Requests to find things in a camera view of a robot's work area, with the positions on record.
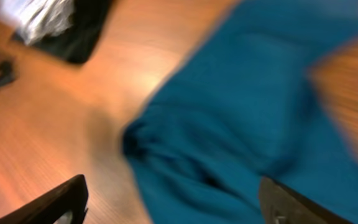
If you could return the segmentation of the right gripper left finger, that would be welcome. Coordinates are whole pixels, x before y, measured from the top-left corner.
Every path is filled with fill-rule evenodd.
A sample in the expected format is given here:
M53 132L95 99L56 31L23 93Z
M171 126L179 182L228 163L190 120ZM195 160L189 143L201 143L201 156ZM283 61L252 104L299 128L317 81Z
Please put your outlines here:
M88 188L83 174L0 218L0 224L83 224L88 211Z

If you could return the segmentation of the dark blue t-shirt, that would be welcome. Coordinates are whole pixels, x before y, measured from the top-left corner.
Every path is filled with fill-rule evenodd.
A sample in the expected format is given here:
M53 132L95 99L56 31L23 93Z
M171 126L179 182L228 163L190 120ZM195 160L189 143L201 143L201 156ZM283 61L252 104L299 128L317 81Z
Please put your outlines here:
M126 129L154 223L262 223L277 180L358 223L358 164L309 69L358 34L358 1L239 2Z

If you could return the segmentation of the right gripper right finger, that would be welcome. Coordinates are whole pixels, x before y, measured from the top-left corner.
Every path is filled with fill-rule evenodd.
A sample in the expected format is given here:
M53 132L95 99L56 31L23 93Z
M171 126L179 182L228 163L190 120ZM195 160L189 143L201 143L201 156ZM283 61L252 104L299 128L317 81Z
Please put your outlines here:
M293 189L263 177L259 204L266 224L350 224Z

